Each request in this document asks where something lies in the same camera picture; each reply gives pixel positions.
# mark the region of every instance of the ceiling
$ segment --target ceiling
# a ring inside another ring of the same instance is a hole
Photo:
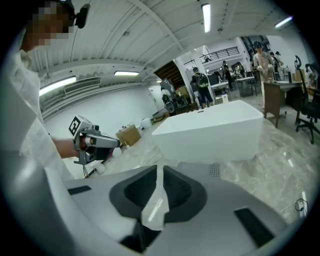
[[[287,15],[269,0],[73,0],[75,11],[90,3],[83,29],[74,27],[68,38],[31,53],[32,69],[41,87],[76,76],[78,81],[100,78],[99,88],[146,85],[154,72],[174,58],[202,45],[247,35],[281,35],[275,24]],[[201,4],[211,4],[211,31],[204,33]],[[139,71],[136,77],[114,76],[115,71]],[[81,97],[87,93],[78,92]],[[40,97],[45,106],[63,88]]]

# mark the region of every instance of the black rectangular slot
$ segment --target black rectangular slot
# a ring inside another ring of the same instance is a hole
[[[79,187],[69,188],[68,192],[72,196],[72,195],[86,192],[89,190],[91,190],[91,187],[89,187],[89,186],[79,186]]]
[[[258,247],[263,246],[274,238],[270,231],[248,208],[235,210],[234,213]]]

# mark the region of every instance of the backpack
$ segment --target backpack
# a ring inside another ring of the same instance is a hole
[[[164,104],[167,104],[168,102],[170,102],[170,99],[169,99],[168,95],[163,95],[162,101],[163,101]]]
[[[196,76],[196,82],[199,85],[199,88],[206,88],[209,86],[209,80],[205,74],[200,73],[200,74],[195,74],[195,76]]]

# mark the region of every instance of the glossy floor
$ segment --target glossy floor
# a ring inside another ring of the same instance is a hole
[[[231,95],[233,100],[243,100],[262,111],[262,96],[239,98],[239,92]],[[268,114],[263,119],[258,154],[250,160],[220,162],[221,178],[233,182],[277,211],[288,224],[298,219],[294,203],[306,192],[307,200],[314,198],[319,187],[320,176],[320,135],[314,135],[314,145],[310,144],[308,129],[295,131],[296,112],[287,111],[280,118],[278,129],[275,118]],[[179,159],[165,159],[152,139],[152,132],[160,125],[156,123],[144,131],[142,138],[132,147],[124,150],[118,158],[105,163],[103,175],[128,171],[138,166],[158,166],[157,189],[142,214],[147,227],[162,228],[163,213],[168,211],[166,194],[162,188],[164,165],[176,167]]]

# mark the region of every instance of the white box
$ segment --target white box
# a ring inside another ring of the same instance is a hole
[[[212,164],[258,152],[263,114],[236,100],[167,118],[153,133],[167,159]]]

